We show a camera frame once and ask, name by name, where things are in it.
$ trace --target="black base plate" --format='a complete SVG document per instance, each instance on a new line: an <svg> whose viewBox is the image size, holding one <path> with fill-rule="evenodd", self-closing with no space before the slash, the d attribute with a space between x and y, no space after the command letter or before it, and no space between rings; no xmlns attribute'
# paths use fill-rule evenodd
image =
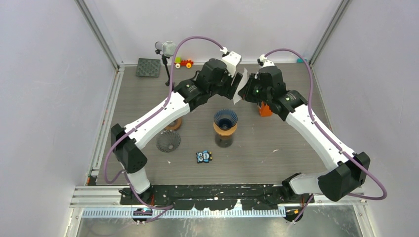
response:
<svg viewBox="0 0 419 237"><path fill-rule="evenodd" d="M210 210L232 209L240 199L243 210L277 209L280 203L301 204L302 197L308 200L309 195L295 195L284 200L282 186L272 184L228 184L228 185L152 185L141 198L151 203L154 195L155 206L173 205L176 210ZM141 204L132 194L130 188L120 191L121 205Z"/></svg>

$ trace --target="white wall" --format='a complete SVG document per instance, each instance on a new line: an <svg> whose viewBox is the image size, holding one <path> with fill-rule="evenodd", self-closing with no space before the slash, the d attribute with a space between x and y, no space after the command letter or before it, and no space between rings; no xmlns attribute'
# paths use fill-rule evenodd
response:
<svg viewBox="0 0 419 237"><path fill-rule="evenodd" d="M388 189L369 202L380 237L419 232L418 17L415 0L354 0L315 63L335 133Z"/></svg>
<svg viewBox="0 0 419 237"><path fill-rule="evenodd" d="M158 58L156 41L179 43L199 35L220 42L255 62L261 54L292 48L310 58L340 0L88 0L87 4L116 57L126 64ZM210 42L184 44L179 56L196 62L219 57ZM274 54L280 62L296 58Z"/></svg>
<svg viewBox="0 0 419 237"><path fill-rule="evenodd" d="M115 72L73 0L0 5L1 236L62 236Z"/></svg>

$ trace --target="toy car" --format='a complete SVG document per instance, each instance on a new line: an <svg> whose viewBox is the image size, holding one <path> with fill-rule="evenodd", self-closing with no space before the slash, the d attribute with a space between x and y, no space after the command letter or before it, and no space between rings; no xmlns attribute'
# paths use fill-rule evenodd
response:
<svg viewBox="0 0 419 237"><path fill-rule="evenodd" d="M181 60L179 57L176 57L174 59L174 66L178 69L181 66L186 67L186 68L192 68L192 65L194 65L194 61L192 60Z"/></svg>
<svg viewBox="0 0 419 237"><path fill-rule="evenodd" d="M212 160L212 153L208 151L197 152L197 163L209 163Z"/></svg>

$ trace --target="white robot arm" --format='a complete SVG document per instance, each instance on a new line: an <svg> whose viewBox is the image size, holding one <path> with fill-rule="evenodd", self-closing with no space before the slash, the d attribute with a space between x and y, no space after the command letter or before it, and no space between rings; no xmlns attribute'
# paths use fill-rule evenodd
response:
<svg viewBox="0 0 419 237"><path fill-rule="evenodd" d="M330 200L338 201L364 183L365 173L341 154L316 128L309 117L307 101L297 91L286 90L281 70L266 58L261 58L262 67L258 73L251 74L246 85L236 92L242 79L242 75L236 73L241 56L235 52L227 52L226 49L225 51L222 60L210 59L206 62L196 80L180 82L171 93L167 106L114 150L137 193L141 194L150 186L144 168L147 158L141 149L172 121L205 104L212 96L219 94L232 99L235 93L248 102L266 103L273 113L278 114L307 140L325 164L326 172L309 175L298 173L284 180L282 184L285 198L306 193L323 193ZM166 100L124 128L119 124L112 127L112 144L162 108ZM347 153L353 154L368 169L370 159L365 153L356 154L339 141L320 120L316 121Z"/></svg>

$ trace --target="white paper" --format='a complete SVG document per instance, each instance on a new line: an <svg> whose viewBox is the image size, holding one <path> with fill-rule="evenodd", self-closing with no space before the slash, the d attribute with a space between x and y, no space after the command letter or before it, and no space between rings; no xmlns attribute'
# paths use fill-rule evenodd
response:
<svg viewBox="0 0 419 237"><path fill-rule="evenodd" d="M239 102L242 99L238 93L239 93L239 90L241 90L243 87L245 87L246 83L248 83L248 80L249 80L248 71L245 68L243 70L242 80L240 81L239 85L237 86L236 93L234 93L234 96L233 96L233 103L234 104L236 104L237 102Z"/></svg>

